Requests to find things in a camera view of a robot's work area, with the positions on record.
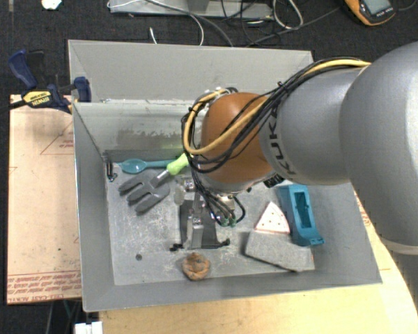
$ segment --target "foam block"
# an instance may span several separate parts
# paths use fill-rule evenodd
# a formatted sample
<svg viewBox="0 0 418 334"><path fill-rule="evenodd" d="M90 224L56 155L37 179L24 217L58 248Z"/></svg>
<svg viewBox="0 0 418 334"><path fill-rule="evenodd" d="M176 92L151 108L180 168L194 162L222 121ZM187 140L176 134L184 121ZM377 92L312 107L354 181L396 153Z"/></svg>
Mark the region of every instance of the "foam block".
<svg viewBox="0 0 418 334"><path fill-rule="evenodd" d="M245 253L257 260L290 271L301 272L315 269L310 247L293 244L291 236L287 234L251 231Z"/></svg>

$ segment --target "blue spoon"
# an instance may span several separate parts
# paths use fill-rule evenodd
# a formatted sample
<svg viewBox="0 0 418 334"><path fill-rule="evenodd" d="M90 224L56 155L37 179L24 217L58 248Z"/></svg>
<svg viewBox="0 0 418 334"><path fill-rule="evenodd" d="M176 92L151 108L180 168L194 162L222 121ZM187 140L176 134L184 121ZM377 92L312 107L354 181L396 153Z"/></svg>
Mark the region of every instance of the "blue spoon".
<svg viewBox="0 0 418 334"><path fill-rule="evenodd" d="M143 161L142 159L127 159L124 162L119 163L123 172L136 175L142 172L146 168L163 168L168 164L175 161L175 159L167 159L164 161Z"/></svg>

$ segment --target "yellow cable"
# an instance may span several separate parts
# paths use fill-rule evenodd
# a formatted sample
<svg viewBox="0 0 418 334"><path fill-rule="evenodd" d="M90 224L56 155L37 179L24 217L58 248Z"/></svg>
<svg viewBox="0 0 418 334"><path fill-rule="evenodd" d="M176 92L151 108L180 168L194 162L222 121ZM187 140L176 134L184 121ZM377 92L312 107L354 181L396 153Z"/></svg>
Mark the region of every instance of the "yellow cable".
<svg viewBox="0 0 418 334"><path fill-rule="evenodd" d="M347 65L350 67L366 67L367 65L370 65L369 62L364 61L358 61L354 59L338 59L335 61L329 61L325 63L321 63L320 65L317 65L315 67L312 67L310 70L307 70L303 75L307 75L312 72L316 72L318 70L322 70L324 68L328 67L335 67L338 65ZM223 92L223 90L219 92L214 92L206 97L201 98L199 103L197 103L195 106L198 108L203 102L213 99L215 96ZM237 120L231 127L226 130L226 132L220 136L218 136L213 142L211 142L209 145L203 147L203 148L191 148L188 138L189 138L189 131L190 131L190 125L192 124L193 119L196 116L196 111L192 109L194 112L190 113L189 118L187 119L187 122L185 124L184 132L183 132L183 146L186 151L188 151L190 154L203 154L205 152L211 151L214 148L216 148L220 143L225 141L236 129L238 129L239 126L241 126L244 122L248 122L260 109L262 104L265 102L261 102L258 106L256 106L254 109L252 109L249 113L247 113L245 116L243 116L241 119Z"/></svg>

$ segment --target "cardboard sheet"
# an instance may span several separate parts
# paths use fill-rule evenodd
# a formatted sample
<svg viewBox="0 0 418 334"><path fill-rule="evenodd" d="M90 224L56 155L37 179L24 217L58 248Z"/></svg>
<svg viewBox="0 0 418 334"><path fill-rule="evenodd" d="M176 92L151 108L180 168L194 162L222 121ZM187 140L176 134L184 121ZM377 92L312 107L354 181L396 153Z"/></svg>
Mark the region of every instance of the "cardboard sheet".
<svg viewBox="0 0 418 334"><path fill-rule="evenodd" d="M72 116L10 113L7 303L82 295Z"/></svg>

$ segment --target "orange device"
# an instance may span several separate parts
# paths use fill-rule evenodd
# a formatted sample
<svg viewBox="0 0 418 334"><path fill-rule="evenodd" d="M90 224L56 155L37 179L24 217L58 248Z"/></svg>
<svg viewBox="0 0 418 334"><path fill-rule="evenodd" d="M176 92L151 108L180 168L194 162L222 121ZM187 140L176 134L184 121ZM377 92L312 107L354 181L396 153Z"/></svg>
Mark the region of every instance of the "orange device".
<svg viewBox="0 0 418 334"><path fill-rule="evenodd" d="M365 25L383 24L395 15L389 0L344 0L350 11Z"/></svg>

